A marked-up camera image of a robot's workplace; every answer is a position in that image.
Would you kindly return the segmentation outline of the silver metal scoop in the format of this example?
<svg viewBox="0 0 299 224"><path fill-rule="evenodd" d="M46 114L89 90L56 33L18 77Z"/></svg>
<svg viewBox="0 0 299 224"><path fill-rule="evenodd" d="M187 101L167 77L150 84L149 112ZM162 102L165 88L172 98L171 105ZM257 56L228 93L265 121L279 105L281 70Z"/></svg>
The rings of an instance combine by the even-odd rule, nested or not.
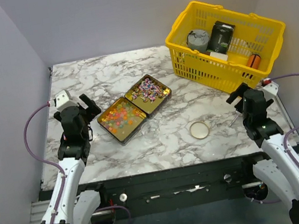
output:
<svg viewBox="0 0 299 224"><path fill-rule="evenodd" d="M235 123L235 121L237 121L237 119L240 117L241 117L241 114L237 114L228 126L231 127Z"/></svg>

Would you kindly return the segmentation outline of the hinged candy tin box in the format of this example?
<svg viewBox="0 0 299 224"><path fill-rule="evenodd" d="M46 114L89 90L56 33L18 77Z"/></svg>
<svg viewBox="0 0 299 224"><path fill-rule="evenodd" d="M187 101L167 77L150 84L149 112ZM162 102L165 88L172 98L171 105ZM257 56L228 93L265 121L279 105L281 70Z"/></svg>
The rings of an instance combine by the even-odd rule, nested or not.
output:
<svg viewBox="0 0 299 224"><path fill-rule="evenodd" d="M97 122L124 146L171 97L170 87L146 74L109 106Z"/></svg>

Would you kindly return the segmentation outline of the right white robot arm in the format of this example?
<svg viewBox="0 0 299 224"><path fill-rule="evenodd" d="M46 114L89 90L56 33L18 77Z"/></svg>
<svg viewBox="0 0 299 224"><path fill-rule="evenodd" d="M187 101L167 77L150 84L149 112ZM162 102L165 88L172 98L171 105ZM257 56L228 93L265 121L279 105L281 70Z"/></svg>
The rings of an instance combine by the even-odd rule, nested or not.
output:
<svg viewBox="0 0 299 224"><path fill-rule="evenodd" d="M278 93L275 81L264 79L261 89L242 83L229 95L227 103L240 99L235 109L243 116L247 135L269 157L244 165L242 177L248 182L264 182L286 204L291 222L299 224L299 155L289 144L290 134L267 116L267 108Z"/></svg>

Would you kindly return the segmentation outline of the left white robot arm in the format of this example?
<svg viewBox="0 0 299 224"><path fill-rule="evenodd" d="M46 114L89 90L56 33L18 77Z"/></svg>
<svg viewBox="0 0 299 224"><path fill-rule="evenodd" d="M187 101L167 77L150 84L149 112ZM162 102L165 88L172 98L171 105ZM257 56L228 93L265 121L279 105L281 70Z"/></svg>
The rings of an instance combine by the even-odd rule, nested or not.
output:
<svg viewBox="0 0 299 224"><path fill-rule="evenodd" d="M57 163L32 155L37 161L58 169L50 203L40 224L88 224L95 210L104 210L108 205L108 196L103 192L86 190L77 193L90 153L93 136L90 123L101 113L96 103L85 94L81 94L79 99L86 107L74 102L69 95L46 104L47 107L56 107L54 118L62 125L63 133Z"/></svg>

